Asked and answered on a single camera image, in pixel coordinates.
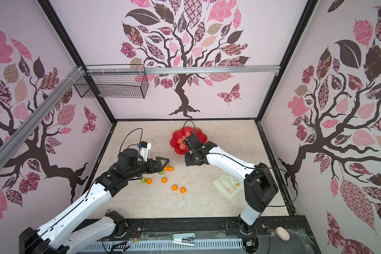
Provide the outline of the purple fake grape bunch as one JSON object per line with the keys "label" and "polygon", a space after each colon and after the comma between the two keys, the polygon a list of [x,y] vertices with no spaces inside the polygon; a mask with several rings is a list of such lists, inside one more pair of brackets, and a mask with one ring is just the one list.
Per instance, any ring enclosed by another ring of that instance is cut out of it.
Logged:
{"label": "purple fake grape bunch", "polygon": [[192,133],[193,134],[200,134],[200,133],[202,133],[202,130],[200,128],[195,127],[192,129]]}

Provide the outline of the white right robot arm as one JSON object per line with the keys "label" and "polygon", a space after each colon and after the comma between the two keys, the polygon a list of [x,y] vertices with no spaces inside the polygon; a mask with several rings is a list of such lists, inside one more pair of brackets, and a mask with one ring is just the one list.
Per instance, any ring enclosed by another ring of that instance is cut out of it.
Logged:
{"label": "white right robot arm", "polygon": [[194,134],[185,138],[184,144],[189,149],[185,154],[186,166],[213,165],[243,184],[247,205],[238,216],[237,225],[242,233],[250,234],[279,191],[270,169],[263,163],[247,163],[210,141],[203,143]]}

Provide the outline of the red flower fruit bowl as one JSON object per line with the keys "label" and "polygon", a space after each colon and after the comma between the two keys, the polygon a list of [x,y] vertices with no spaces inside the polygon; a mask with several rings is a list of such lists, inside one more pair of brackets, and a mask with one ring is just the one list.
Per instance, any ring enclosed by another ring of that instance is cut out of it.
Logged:
{"label": "red flower fruit bowl", "polygon": [[178,155],[184,155],[189,152],[189,149],[184,143],[185,138],[190,136],[191,134],[195,134],[196,137],[203,143],[207,142],[207,135],[202,132],[200,128],[192,128],[192,127],[183,127],[180,130],[176,130],[172,134],[172,138],[170,140],[170,145],[173,147],[174,152]]}

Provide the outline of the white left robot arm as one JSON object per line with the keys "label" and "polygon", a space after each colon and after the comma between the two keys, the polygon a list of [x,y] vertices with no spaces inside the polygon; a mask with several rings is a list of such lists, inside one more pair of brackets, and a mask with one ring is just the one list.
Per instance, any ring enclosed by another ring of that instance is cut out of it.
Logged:
{"label": "white left robot arm", "polygon": [[38,229],[27,228],[19,236],[21,254],[75,254],[94,241],[117,234],[123,236],[127,225],[123,216],[112,211],[96,223],[77,227],[98,207],[109,201],[133,179],[159,173],[169,159],[147,158],[148,150],[125,149],[117,162],[99,176],[79,199]]}

